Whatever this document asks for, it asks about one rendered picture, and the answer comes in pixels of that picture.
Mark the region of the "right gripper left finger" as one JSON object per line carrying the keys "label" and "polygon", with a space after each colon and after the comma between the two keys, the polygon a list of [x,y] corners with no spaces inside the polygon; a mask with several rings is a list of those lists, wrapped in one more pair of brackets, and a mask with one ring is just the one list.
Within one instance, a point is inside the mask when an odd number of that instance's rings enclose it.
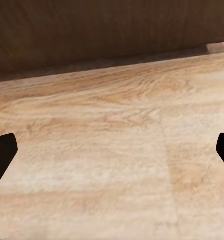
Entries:
{"label": "right gripper left finger", "polygon": [[0,180],[17,152],[17,140],[13,133],[0,136]]}

